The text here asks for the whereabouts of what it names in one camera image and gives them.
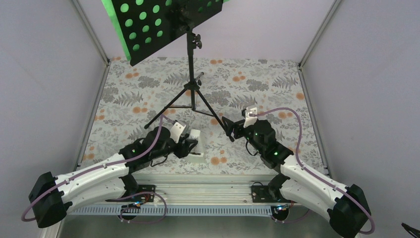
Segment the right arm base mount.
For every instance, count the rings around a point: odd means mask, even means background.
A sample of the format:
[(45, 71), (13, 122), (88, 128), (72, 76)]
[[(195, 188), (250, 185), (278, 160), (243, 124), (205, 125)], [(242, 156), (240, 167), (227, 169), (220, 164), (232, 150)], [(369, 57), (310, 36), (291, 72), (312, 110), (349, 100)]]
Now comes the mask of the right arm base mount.
[(292, 221), (287, 221), (290, 208), (294, 205), (294, 202), (291, 200), (285, 199), (280, 192), (271, 193), (268, 185), (256, 181), (251, 185), (251, 197), (253, 203), (258, 204), (271, 204), (270, 205), (270, 217), (275, 222), (281, 223), (291, 223)]

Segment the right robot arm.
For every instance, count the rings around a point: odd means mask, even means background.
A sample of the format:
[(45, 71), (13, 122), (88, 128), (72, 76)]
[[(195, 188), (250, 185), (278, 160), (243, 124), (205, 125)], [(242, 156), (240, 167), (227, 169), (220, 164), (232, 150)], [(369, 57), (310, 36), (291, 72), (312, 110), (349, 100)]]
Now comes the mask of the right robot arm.
[(364, 191), (353, 184), (337, 182), (298, 160), (292, 150), (276, 139), (267, 120), (233, 122), (222, 117), (231, 139), (245, 138), (256, 149), (264, 165), (278, 172), (268, 183), (271, 200), (291, 200), (325, 218), (343, 238), (354, 238), (371, 215)]

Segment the white metronome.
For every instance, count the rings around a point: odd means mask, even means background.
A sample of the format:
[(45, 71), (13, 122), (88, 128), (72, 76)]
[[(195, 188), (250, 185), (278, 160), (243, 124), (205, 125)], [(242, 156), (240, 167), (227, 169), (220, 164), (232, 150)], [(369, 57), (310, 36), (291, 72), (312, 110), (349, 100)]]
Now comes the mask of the white metronome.
[(189, 155), (186, 157), (186, 161), (190, 163), (205, 163), (206, 162), (206, 152), (204, 146), (205, 136), (204, 134), (197, 129), (192, 129), (190, 132), (189, 139), (196, 140), (197, 145), (191, 150)]

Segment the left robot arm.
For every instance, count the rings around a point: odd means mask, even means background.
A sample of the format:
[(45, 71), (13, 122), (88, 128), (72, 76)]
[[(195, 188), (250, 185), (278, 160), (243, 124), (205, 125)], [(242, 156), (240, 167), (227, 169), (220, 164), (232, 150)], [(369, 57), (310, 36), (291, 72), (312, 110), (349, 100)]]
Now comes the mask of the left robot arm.
[(29, 193), (33, 220), (39, 228), (50, 227), (86, 205), (105, 200), (133, 200), (138, 185), (133, 173), (154, 165), (160, 157), (187, 157), (200, 143), (197, 136), (184, 134), (181, 126), (156, 127), (144, 138), (126, 145), (111, 157), (67, 174), (41, 174)]

